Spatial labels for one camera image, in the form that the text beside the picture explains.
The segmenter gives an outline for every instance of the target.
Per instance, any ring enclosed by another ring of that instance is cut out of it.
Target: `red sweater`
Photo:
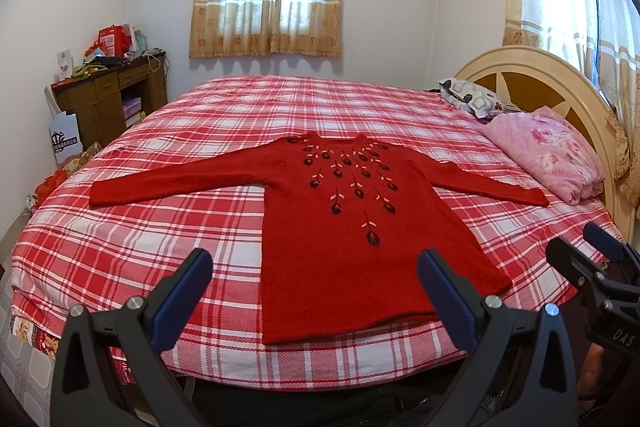
[[[95,182],[90,206],[134,203],[212,188],[264,184],[262,341],[361,330],[395,319],[433,320],[416,259],[436,248],[482,295],[511,280],[433,187],[548,205],[525,189],[358,134],[310,132],[260,147]]]

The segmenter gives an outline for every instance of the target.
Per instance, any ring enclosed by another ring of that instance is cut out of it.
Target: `pink floral pillow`
[[[499,114],[482,134],[567,204],[603,190],[604,168],[589,142],[546,106],[533,113]]]

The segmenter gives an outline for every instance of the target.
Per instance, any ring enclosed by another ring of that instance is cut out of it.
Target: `mattress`
[[[436,188],[513,281],[508,305],[538,309],[573,293],[545,261],[560,234],[596,262],[581,238],[594,221],[619,235],[602,202],[567,206],[480,133],[481,123],[439,94],[302,77],[243,76],[192,89],[128,130],[59,187],[14,250],[13,313],[54,337],[67,310],[120,307],[146,295],[193,248],[210,252],[212,283],[174,349],[172,370],[220,383],[308,390],[372,385],[460,357],[440,322],[386,325],[279,346],[260,342],[260,244],[264,190],[209,190],[90,210],[92,182],[189,162],[314,130],[363,132],[441,161],[523,187],[540,187],[549,207],[524,206]],[[122,359],[122,353],[114,354]]]

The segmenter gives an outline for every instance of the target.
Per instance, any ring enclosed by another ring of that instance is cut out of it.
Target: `cabinet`
[[[84,148],[94,142],[105,147],[127,130],[123,99],[142,99],[147,116],[166,105],[164,54],[136,58],[125,66],[99,71],[84,80],[53,87],[52,91],[60,109],[78,118]]]

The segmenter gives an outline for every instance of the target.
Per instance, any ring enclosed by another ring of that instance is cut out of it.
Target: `wooden headboard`
[[[609,109],[580,71],[548,52],[505,46],[475,58],[456,77],[487,87],[525,111],[547,105],[573,124],[602,161],[606,174],[602,200],[631,243],[636,214],[614,183],[616,135],[607,124]]]

